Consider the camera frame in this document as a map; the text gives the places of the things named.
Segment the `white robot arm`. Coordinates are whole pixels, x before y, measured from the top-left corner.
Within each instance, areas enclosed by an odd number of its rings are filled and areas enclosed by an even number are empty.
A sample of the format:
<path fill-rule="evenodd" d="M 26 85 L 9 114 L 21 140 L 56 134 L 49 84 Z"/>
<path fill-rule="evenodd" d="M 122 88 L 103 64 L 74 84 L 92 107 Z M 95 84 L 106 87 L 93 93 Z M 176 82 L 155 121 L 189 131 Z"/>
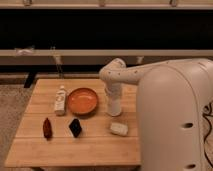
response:
<path fill-rule="evenodd" d="M 141 171 L 206 171 L 203 113 L 213 102 L 213 61 L 168 60 L 128 67 L 119 58 L 99 71 L 107 113 L 121 113 L 121 85 L 136 92 Z"/>

